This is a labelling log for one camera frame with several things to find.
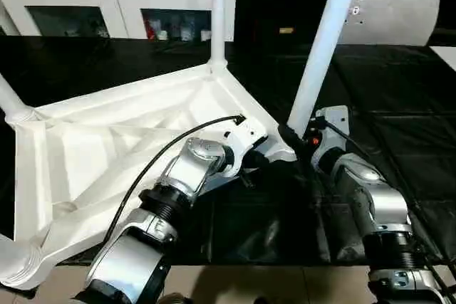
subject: wire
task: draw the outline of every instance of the wire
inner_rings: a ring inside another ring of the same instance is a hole
[[[131,194],[133,193],[133,190],[135,190],[136,186],[139,184],[140,180],[145,176],[145,174],[147,173],[147,171],[149,171],[149,169],[156,163],[156,161],[171,147],[173,146],[174,144],[176,144],[177,142],[179,142],[181,139],[185,138],[186,136],[188,135],[191,135],[192,133],[198,131],[198,130],[201,130],[202,128],[205,128],[207,126],[210,126],[210,125],[213,125],[213,124],[217,124],[219,122],[222,122],[222,121],[228,121],[228,120],[234,120],[235,122],[236,121],[242,121],[244,119],[244,116],[242,115],[232,115],[232,116],[229,116],[229,117],[220,117],[218,119],[215,119],[215,120],[211,120],[211,121],[208,121],[208,122],[205,122],[204,124],[201,124],[201,125],[198,125],[196,127],[193,127],[191,130],[188,130],[184,133],[182,133],[181,135],[177,136],[175,139],[171,140],[170,142],[168,142],[151,160],[150,162],[148,162],[148,164],[145,166],[144,169],[142,169],[142,171],[139,173],[139,175],[136,177],[136,179],[133,181],[133,183],[130,185],[130,188],[128,188],[125,196],[123,197],[120,205],[119,205],[119,208],[117,209],[116,213],[115,213],[115,216],[113,218],[113,220],[111,221],[110,223],[110,226],[108,228],[108,230],[106,231],[106,235],[105,235],[105,238],[103,239],[103,244],[107,243],[109,241],[109,239],[111,238],[111,236],[113,235],[113,232],[114,232],[114,229],[115,229],[115,225],[117,224],[117,222],[119,221],[119,218],[120,218],[120,215],[122,214],[122,210],[125,208],[125,205],[127,204],[127,201],[128,199],[130,198]]]
[[[351,138],[349,135],[346,135],[344,132],[342,132],[341,129],[339,129],[337,126],[335,126],[333,123],[327,120],[325,120],[325,125],[331,128],[335,133],[343,137],[345,140],[350,142],[372,165],[374,165],[374,163],[372,163],[371,155],[363,147],[361,147],[361,145],[359,145],[353,138]]]
[[[389,183],[387,178],[385,177],[385,175],[379,170],[379,168],[375,165],[375,163],[373,163],[371,155],[363,147],[361,147],[361,145],[359,145],[353,138],[351,138],[350,136],[345,134],[342,130],[340,130],[337,126],[335,126],[331,122],[328,122],[327,120],[325,120],[325,125],[328,126],[329,128],[331,128],[335,133],[337,133],[338,135],[343,137],[345,140],[349,141],[354,147],[356,147],[356,149],[359,152],[361,152],[361,154],[363,154],[364,157],[366,157],[366,159],[381,173],[384,180],[387,183]],[[444,280],[440,277],[438,272],[435,270],[434,265],[429,261],[429,259],[427,258],[427,256],[424,253],[423,253],[423,258],[425,259],[427,268],[434,276],[434,278],[437,281],[437,284],[440,286],[443,294],[448,297],[448,300],[451,302],[451,304],[456,304],[456,298],[452,296],[452,293],[455,292],[456,285],[448,287],[445,284]]]

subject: black mat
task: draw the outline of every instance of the black mat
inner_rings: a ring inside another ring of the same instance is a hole
[[[199,65],[209,58],[206,43],[1,37],[0,47],[0,72],[33,106]],[[234,76],[276,120],[286,122],[308,52],[308,46],[274,47],[272,52],[228,46],[227,56]],[[352,136],[407,196],[417,232],[441,245],[441,251],[434,250],[439,258],[453,260],[455,79],[456,72],[429,48],[341,46],[317,105],[349,106]],[[0,232],[10,236],[14,134],[2,123],[0,135]],[[202,196],[174,262],[363,263],[347,201],[302,169],[299,163],[273,163],[253,173],[249,186],[239,180]],[[89,263],[95,252],[93,248],[66,263]]]

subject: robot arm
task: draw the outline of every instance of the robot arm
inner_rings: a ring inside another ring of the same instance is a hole
[[[73,301],[86,304],[155,303],[170,269],[165,254],[178,239],[206,181],[232,178],[245,154],[266,139],[265,128],[249,119],[224,143],[189,138],[151,189],[95,257],[86,288]]]
[[[316,116],[349,134],[345,106],[324,108]],[[372,164],[347,153],[345,139],[330,127],[314,128],[313,133],[318,137],[318,146],[311,158],[312,166],[352,201],[370,266],[369,288],[378,302],[446,303],[415,247],[402,194]]]

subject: white cabinet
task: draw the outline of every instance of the white cabinet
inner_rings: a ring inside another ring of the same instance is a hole
[[[234,37],[235,3],[225,3],[226,41]],[[164,31],[169,39],[194,41],[204,40],[210,31],[212,0],[119,0],[119,4],[130,38],[154,39],[155,31]]]
[[[21,35],[205,40],[212,0],[0,0]],[[225,2],[225,39],[236,0]]]
[[[126,38],[117,0],[2,0],[21,35]]]

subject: tiled floor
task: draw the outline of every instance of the tiled floor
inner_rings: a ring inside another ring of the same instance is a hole
[[[452,284],[446,268],[440,275]],[[375,298],[365,267],[176,266],[164,293],[179,292],[195,304],[253,303],[264,296],[274,304],[369,304]],[[79,292],[88,272],[82,267],[57,267],[33,300],[0,292],[1,304],[62,304]]]

